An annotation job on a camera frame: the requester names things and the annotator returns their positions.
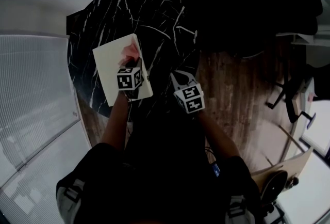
pink cloth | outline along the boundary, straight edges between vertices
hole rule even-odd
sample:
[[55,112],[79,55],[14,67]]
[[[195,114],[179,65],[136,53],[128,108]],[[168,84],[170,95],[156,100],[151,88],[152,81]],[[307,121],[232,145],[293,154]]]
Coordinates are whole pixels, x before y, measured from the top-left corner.
[[121,54],[123,56],[123,59],[121,59],[119,65],[126,65],[131,60],[134,60],[136,62],[140,58],[139,50],[133,38],[131,45],[124,47]]

wooden stick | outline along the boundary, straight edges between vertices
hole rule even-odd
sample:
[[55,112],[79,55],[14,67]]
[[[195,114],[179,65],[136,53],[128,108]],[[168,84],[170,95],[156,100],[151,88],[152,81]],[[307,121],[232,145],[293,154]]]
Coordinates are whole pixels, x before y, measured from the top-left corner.
[[299,150],[301,150],[303,153],[305,152],[303,148],[299,145],[299,143],[288,133],[281,125],[278,125],[279,128],[287,135],[287,137],[293,141],[293,143],[298,147]]

person's right arm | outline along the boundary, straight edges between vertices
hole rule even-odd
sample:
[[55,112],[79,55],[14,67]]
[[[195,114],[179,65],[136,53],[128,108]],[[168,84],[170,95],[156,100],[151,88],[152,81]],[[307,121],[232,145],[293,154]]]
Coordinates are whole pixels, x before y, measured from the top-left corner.
[[235,143],[204,110],[199,112],[198,120],[205,131],[205,136],[217,160],[221,161],[232,156],[240,156]]

sleeve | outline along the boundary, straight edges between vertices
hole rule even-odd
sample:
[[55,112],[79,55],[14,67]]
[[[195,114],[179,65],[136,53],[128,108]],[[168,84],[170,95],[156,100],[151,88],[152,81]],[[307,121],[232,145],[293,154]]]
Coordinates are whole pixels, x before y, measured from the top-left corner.
[[220,171],[221,184],[225,186],[228,198],[227,216],[244,214],[246,217],[251,213],[255,223],[262,223],[259,188],[243,159],[238,156],[227,159],[220,166]]
[[56,200],[60,215],[65,223],[78,223],[90,212],[93,204],[102,202],[102,188],[115,184],[121,165],[121,155],[112,146],[99,143],[79,162],[76,168],[60,180],[56,186]]

wooden board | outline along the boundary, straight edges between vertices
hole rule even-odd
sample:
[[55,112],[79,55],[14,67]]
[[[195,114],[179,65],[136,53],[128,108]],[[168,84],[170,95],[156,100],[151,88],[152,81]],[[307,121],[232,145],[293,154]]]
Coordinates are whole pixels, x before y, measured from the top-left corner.
[[124,47],[131,45],[132,38],[136,43],[142,59],[142,76],[144,78],[144,82],[139,90],[138,99],[149,98],[153,95],[149,78],[147,76],[147,71],[143,62],[138,37],[135,34],[130,34],[123,38],[108,42],[93,50],[98,75],[100,76],[103,91],[109,106],[114,105],[118,94],[117,72],[119,69],[118,63],[123,58],[121,52]]
[[270,168],[252,173],[251,174],[252,179],[256,182],[257,186],[259,187],[259,191],[260,192],[262,191],[262,187],[266,182],[267,178],[269,177],[269,175],[278,170],[287,171],[288,179],[293,176],[298,177],[299,174],[304,169],[312,152],[313,152],[313,148],[309,148],[308,151],[306,151],[305,153],[296,155],[295,157],[288,159],[284,162],[281,162],[279,164],[276,164]]

